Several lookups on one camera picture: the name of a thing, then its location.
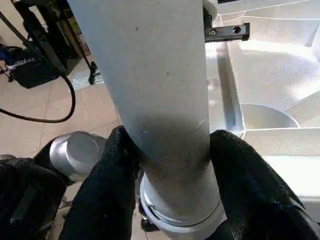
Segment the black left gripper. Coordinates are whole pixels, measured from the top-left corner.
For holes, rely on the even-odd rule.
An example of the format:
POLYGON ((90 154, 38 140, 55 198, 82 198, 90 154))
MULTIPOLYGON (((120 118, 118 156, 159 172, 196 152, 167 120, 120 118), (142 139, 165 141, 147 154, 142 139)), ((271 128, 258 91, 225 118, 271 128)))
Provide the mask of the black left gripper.
POLYGON ((203 26, 205 43, 248 41, 250 38, 249 22, 213 27, 213 15, 206 8, 203 8, 203 26))

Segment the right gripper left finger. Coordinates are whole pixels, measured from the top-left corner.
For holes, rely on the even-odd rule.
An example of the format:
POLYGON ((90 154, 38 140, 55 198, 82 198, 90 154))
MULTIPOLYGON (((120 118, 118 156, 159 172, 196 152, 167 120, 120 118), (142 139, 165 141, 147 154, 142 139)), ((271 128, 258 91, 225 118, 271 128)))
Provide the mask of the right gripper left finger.
POLYGON ((80 186, 65 218, 63 240, 129 240, 140 154, 124 126, 114 128, 102 158, 80 186))

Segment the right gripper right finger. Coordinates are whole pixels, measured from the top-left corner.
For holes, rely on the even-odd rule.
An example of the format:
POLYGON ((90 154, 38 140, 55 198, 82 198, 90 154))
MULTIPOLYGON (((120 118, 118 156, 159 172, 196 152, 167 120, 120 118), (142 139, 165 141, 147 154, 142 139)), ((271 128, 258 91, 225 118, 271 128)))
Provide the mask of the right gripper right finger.
POLYGON ((240 137, 210 134, 210 158, 226 220, 211 240, 318 240, 320 226, 275 170, 240 137))

